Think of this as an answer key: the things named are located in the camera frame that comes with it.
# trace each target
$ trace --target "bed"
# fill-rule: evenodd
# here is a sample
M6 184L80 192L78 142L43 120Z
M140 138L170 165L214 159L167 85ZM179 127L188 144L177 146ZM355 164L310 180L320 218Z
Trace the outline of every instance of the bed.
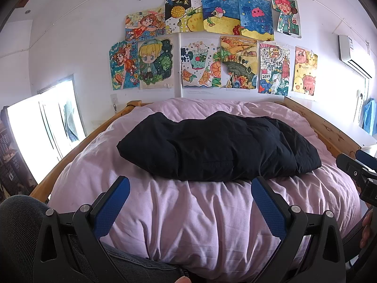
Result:
M253 202L250 183L153 177L121 158L116 149L118 141L152 113L163 112L180 121L206 118L218 110L244 117L270 116L297 130L316 147L322 167L298 177L271 179L270 186L288 204L297 204L306 212L332 210L342 236L359 221L358 192L334 158L341 152L354 156L359 147L289 98L283 103L257 104L182 98L148 105L130 102L59 162L31 196L45 201L51 193L50 207L71 212L91 204L119 175L125 175L131 182L131 194L102 241L131 254L183 265L207 279L244 281L261 270L279 243ZM303 241L296 264L307 242Z

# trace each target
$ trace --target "air conditioner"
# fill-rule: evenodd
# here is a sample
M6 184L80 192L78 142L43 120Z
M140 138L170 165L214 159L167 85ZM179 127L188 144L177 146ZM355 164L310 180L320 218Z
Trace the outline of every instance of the air conditioner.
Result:
M363 77L373 79L374 61L356 41L347 35L339 35L340 59Z

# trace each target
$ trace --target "jeans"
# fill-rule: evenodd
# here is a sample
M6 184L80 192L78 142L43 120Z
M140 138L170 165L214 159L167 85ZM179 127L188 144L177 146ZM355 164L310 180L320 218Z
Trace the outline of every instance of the jeans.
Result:
M0 204L1 282L33 283L33 259L38 234L48 206L29 196L12 196ZM96 282L76 236L70 236L73 254L82 273ZM131 283L174 283L182 276L205 282L186 269L127 254L104 244L105 250Z

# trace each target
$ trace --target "finger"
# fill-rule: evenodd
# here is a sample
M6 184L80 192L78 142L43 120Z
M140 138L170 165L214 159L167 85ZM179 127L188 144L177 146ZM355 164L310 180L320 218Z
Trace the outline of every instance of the finger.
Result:
M370 237L370 235L371 235L371 227L370 226L366 226L364 228L364 230L363 230L363 234L362 235L363 235L362 238L364 240L367 240Z
M175 283L191 283L191 280L187 277L181 277Z
M372 214L373 212L369 211L368 214L365 216L362 223L364 227L372 222Z

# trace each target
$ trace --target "white wall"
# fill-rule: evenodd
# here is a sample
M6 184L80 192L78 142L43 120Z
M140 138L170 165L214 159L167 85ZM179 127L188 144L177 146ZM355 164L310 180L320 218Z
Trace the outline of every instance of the white wall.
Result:
M32 20L9 22L0 33L0 109L31 96L29 48Z
M170 36L175 48L173 71L176 76L175 88L159 90L138 90L130 88L113 91L111 85L109 54L113 44L124 39L124 19L129 13L158 7L164 0L89 0L61 20L65 13L85 0L52 0L34 19L31 30L29 75L32 93L52 82L74 73L75 87L83 121L88 132L112 114L110 95L116 93L118 108L130 100L158 101L178 96L178 69L180 66L178 36ZM302 38L295 39L276 32L279 43L301 46L313 50L319 56L316 84L316 99L324 102L329 109L341 108L343 118L353 119L356 105L356 90L364 89L364 80L339 60L338 34L353 37L364 48L365 43L342 20L329 11L335 12L348 22L358 34L370 42L377 53L377 30L357 0L297 0ZM278 13L273 11L274 25ZM200 37L202 33L183 33L185 37ZM377 88L371 86L371 95L377 95ZM260 95L256 90L229 91L207 88L200 90L184 88L187 98L222 98L248 101L276 101L281 97Z

